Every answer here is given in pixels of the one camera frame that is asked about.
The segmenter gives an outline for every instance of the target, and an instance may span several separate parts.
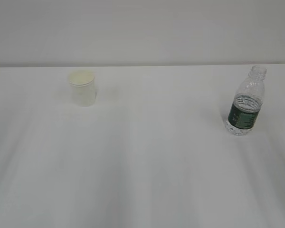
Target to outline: clear plastic bottle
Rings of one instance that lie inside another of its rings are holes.
[[[253,66],[237,90],[225,124],[232,134],[245,135],[251,131],[263,104],[266,72],[263,66]]]

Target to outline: water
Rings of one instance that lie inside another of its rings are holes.
[[[225,127],[234,135],[247,134],[251,131],[261,106],[261,100],[256,97],[236,95]]]

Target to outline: white tablecloth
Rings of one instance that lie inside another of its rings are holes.
[[[0,228],[285,228],[285,65],[254,130],[222,121],[251,66],[0,68]]]

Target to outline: water bottle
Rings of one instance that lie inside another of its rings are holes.
[[[240,85],[226,120],[225,127],[234,135],[251,131],[264,100],[266,68],[253,66]]]

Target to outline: white cup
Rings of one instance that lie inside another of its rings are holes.
[[[75,104],[88,107],[96,99],[95,76],[89,70],[78,70],[71,73],[68,80],[72,87],[72,97]]]

